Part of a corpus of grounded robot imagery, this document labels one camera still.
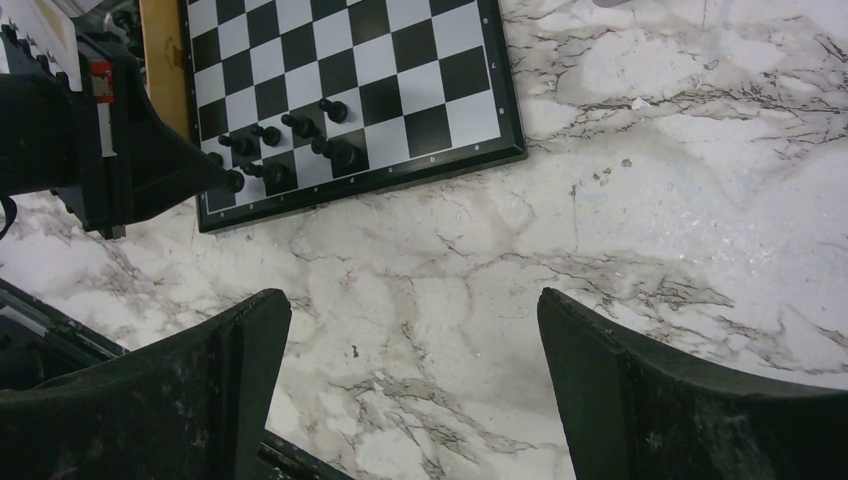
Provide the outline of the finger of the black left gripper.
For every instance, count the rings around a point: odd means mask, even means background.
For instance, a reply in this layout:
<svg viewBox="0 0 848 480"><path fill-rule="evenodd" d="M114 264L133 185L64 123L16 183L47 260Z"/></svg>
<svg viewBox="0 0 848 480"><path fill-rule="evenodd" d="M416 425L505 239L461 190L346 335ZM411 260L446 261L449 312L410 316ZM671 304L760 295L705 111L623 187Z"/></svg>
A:
<svg viewBox="0 0 848 480"><path fill-rule="evenodd" d="M236 193L244 187L243 174L224 168L160 119L137 67L117 67L113 80L123 224L150 220L209 190Z"/></svg>

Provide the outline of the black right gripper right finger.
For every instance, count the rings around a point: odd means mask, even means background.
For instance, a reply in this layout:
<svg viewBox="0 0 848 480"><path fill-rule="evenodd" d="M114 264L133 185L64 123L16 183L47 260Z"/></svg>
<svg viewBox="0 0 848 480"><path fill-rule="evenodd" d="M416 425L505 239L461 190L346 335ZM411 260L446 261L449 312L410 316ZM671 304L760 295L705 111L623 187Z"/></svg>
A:
<svg viewBox="0 0 848 480"><path fill-rule="evenodd" d="M685 353L546 288L537 304L579 479L843 479L847 394Z"/></svg>

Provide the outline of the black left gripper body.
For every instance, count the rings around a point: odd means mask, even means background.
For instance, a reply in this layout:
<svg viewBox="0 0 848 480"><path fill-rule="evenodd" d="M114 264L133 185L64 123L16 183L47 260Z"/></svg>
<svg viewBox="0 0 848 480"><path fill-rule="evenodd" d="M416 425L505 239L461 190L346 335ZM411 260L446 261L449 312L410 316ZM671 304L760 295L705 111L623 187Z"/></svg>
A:
<svg viewBox="0 0 848 480"><path fill-rule="evenodd" d="M142 221L143 204L128 160L102 147L101 114L110 106L90 87L73 90L15 27L2 27L1 43L9 65L1 76L1 231L16 219L16 197L49 192L85 231L122 236Z"/></svg>

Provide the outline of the black chess pawn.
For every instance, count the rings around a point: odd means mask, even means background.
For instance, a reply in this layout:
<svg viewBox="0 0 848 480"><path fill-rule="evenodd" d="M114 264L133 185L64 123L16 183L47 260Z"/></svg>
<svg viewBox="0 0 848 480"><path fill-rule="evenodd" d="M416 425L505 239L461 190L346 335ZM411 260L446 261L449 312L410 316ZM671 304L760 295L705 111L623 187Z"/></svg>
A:
<svg viewBox="0 0 848 480"><path fill-rule="evenodd" d="M220 135L217 140L221 146L228 147L233 155L240 157L249 157L256 151L255 143L249 137Z"/></svg>
<svg viewBox="0 0 848 480"><path fill-rule="evenodd" d="M258 137L267 146L275 147L282 141L282 133L275 126L263 127L256 124L251 127L250 133Z"/></svg>
<svg viewBox="0 0 848 480"><path fill-rule="evenodd" d="M291 128L292 133L303 139L311 139L320 134L314 121L306 116L283 114L280 118L283 125Z"/></svg>
<svg viewBox="0 0 848 480"><path fill-rule="evenodd" d="M322 98L318 102L318 107L333 123L344 123L349 115L349 108L342 101Z"/></svg>

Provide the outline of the black chess piece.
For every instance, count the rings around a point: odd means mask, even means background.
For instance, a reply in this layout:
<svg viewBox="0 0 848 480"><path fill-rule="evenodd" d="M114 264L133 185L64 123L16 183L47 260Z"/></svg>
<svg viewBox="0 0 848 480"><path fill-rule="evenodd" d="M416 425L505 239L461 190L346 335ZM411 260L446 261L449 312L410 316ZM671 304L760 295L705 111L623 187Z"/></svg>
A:
<svg viewBox="0 0 848 480"><path fill-rule="evenodd" d="M355 167L363 160L362 151L345 140L316 136L312 139L310 146L315 154L322 155L343 168Z"/></svg>

